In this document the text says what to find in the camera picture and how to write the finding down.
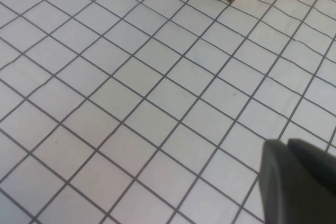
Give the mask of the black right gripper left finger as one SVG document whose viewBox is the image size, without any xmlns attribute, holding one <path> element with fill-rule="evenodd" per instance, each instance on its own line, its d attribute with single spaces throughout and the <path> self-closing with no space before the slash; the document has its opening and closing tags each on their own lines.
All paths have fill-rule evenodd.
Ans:
<svg viewBox="0 0 336 224">
<path fill-rule="evenodd" d="M 263 145 L 259 188 L 265 223 L 335 223 L 335 190 L 319 184 L 287 144 Z"/>
</svg>

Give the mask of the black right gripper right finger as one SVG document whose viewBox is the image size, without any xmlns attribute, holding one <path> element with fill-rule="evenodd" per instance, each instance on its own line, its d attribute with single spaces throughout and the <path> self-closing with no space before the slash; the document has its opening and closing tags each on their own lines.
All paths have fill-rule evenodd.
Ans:
<svg viewBox="0 0 336 224">
<path fill-rule="evenodd" d="M 287 146 L 305 170 L 327 190 L 335 190 L 335 157 L 299 138 Z"/>
</svg>

